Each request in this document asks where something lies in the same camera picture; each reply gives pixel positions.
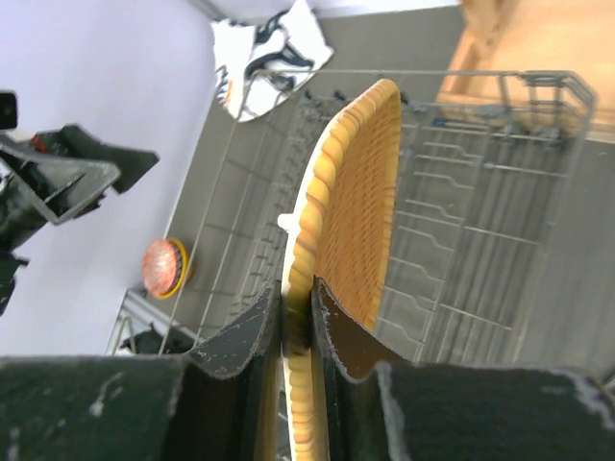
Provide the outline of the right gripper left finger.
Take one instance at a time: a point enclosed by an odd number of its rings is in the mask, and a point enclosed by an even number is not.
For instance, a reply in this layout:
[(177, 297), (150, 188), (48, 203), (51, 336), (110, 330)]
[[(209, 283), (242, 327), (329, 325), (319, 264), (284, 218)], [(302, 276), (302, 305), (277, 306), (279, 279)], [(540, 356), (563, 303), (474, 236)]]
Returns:
[(272, 460), (281, 288), (183, 354), (5, 357), (5, 460)]

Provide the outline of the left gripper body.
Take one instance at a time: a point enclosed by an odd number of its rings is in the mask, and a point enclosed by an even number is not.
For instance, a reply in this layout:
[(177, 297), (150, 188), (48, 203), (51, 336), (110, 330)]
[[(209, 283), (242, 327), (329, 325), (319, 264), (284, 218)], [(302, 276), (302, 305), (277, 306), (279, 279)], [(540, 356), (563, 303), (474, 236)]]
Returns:
[(12, 140), (7, 130), (17, 127), (17, 98), (12, 91), (1, 91), (1, 314), (11, 300), (16, 286), (15, 274), (29, 260), (16, 256), (14, 250), (31, 238), (42, 226), (43, 217), (25, 193), (25, 187), (39, 193), (43, 181), (37, 166), (24, 158), (19, 148), (27, 144)]

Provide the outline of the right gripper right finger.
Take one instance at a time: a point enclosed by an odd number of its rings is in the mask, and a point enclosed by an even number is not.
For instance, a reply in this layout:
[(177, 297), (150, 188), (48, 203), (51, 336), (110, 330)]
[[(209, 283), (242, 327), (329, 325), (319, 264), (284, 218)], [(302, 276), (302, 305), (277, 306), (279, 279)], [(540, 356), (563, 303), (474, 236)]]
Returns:
[(413, 363), (311, 291), (322, 460), (610, 460), (614, 399), (553, 367)]

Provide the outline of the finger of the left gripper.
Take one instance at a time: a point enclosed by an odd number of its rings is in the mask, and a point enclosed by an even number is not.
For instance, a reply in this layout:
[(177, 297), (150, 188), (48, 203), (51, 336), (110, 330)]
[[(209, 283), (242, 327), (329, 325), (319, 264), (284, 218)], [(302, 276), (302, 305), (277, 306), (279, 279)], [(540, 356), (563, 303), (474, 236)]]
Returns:
[(104, 142), (77, 124), (38, 132), (28, 139), (1, 135), (1, 163), (9, 175), (1, 200), (54, 225), (100, 205), (108, 189), (122, 194), (159, 156)]

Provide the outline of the yellow woven-pattern plate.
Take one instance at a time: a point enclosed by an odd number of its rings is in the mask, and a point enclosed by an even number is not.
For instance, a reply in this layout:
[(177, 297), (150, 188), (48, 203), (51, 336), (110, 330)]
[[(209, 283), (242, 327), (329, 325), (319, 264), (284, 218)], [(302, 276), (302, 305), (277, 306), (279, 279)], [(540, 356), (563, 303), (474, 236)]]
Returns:
[(283, 372), (291, 457), (318, 460), (310, 292), (320, 277), (372, 330), (390, 252), (401, 140), (401, 95), (380, 79), (328, 123), (309, 158), (287, 233), (282, 273)]

